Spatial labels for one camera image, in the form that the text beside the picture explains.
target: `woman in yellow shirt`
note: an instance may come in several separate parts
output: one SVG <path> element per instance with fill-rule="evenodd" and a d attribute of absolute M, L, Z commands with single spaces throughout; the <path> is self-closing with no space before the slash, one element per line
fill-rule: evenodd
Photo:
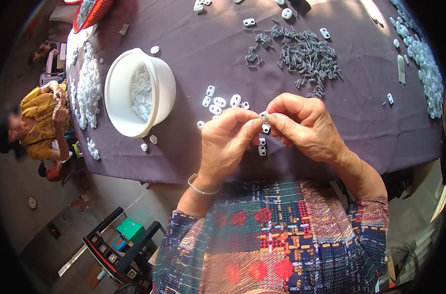
<path fill-rule="evenodd" d="M 0 118 L 0 152 L 14 149 L 16 158 L 28 154 L 33 159 L 67 160 L 69 148 L 64 133 L 70 124 L 66 85 L 51 81 L 36 87 L 19 107 Z M 58 149 L 52 146 L 58 141 Z"/>

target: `multicolored plaid blouse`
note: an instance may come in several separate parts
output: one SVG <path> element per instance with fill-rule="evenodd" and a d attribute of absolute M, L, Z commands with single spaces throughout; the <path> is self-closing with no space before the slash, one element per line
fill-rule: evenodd
<path fill-rule="evenodd" d="M 328 183 L 227 183 L 206 217 L 173 211 L 154 293 L 372 293 L 387 230 L 384 195 L 345 211 Z"/>

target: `green box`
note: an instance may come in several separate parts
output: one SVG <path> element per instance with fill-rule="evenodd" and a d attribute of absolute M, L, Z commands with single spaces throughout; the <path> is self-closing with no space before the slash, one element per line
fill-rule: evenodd
<path fill-rule="evenodd" d="M 117 227 L 117 231 L 135 244 L 144 233 L 144 228 L 139 223 L 127 218 Z"/>

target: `blue plastic stool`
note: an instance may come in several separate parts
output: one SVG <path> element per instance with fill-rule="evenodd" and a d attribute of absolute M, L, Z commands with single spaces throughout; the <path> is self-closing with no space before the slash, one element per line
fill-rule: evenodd
<path fill-rule="evenodd" d="M 120 245 L 116 246 L 116 245 L 115 245 L 115 242 L 117 241 L 117 239 L 118 239 L 119 237 L 121 237 L 120 234 L 118 234 L 117 237 L 115 237 L 114 241 L 112 242 L 112 247 L 113 247 L 115 250 L 121 251 L 121 250 L 125 247 L 125 245 L 126 245 L 127 243 L 126 243 L 125 241 L 122 240 L 122 243 L 120 243 Z"/>

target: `clock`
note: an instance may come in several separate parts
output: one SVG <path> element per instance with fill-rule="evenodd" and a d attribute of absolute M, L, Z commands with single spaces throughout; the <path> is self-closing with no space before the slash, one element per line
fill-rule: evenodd
<path fill-rule="evenodd" d="M 31 209 L 35 209 L 37 207 L 37 200 L 32 195 L 27 198 L 27 203 Z"/>

